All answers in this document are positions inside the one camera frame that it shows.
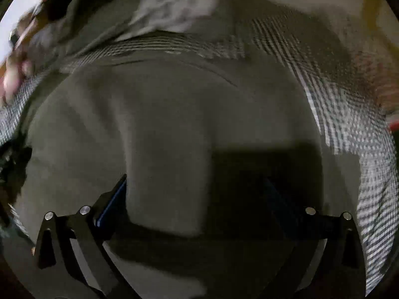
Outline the black white checkered bedsheet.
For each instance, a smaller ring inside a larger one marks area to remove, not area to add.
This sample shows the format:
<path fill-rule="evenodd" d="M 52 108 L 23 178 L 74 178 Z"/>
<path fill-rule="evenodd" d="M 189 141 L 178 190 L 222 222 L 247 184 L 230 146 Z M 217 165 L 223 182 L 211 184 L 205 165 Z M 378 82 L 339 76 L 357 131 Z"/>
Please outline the black white checkered bedsheet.
<path fill-rule="evenodd" d="M 366 258 L 366 289 L 373 290 L 390 265 L 398 229 L 398 172 L 394 142 L 383 113 L 363 85 L 344 46 L 352 25 L 333 31 L 320 20 L 281 11 L 249 21 L 239 35 L 209 43 L 185 34 L 160 33 L 113 43 L 60 65 L 69 74 L 103 57 L 133 51 L 194 53 L 206 60 L 239 60 L 255 47 L 290 71 L 306 93 L 320 135 L 334 153 L 360 159 L 356 218 Z"/>

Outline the grey PCMY zip hoodie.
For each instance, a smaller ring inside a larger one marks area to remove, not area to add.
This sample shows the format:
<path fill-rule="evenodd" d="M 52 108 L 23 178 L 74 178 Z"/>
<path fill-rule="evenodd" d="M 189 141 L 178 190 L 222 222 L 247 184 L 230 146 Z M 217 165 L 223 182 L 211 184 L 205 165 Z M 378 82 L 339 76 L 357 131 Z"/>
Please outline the grey PCMY zip hoodie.
<path fill-rule="evenodd" d="M 283 216 L 352 211 L 357 157 L 334 157 L 272 57 L 136 52 L 39 77 L 5 190 L 36 246 L 44 215 L 126 190 L 103 247 L 123 298 L 281 298 Z"/>

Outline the grey folded blanket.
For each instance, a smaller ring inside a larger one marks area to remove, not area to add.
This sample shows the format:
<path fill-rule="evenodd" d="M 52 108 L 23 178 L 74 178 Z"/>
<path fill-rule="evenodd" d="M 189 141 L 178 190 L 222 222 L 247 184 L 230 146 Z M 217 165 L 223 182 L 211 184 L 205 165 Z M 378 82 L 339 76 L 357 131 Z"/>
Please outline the grey folded blanket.
<path fill-rule="evenodd" d="M 120 33 L 140 0 L 46 0 L 36 19 L 44 27 L 26 47 L 38 68 L 79 55 Z"/>

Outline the striped white pillow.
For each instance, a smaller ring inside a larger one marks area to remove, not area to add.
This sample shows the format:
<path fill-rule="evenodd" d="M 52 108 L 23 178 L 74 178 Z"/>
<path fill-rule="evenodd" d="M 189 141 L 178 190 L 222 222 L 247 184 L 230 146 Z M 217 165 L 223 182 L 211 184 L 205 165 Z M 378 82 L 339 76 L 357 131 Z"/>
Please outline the striped white pillow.
<path fill-rule="evenodd" d="M 231 17 L 231 0 L 140 0 L 128 29 L 133 36 L 156 30 L 203 33 Z"/>

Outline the red white striped cloth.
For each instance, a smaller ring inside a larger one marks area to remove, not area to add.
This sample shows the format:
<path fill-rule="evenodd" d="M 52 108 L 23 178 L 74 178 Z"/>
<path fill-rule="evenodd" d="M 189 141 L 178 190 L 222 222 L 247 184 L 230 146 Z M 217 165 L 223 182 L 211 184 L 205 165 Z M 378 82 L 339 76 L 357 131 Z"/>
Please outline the red white striped cloth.
<path fill-rule="evenodd" d="M 358 53 L 355 64 L 375 102 L 386 112 L 398 111 L 398 64 L 390 55 Z"/>

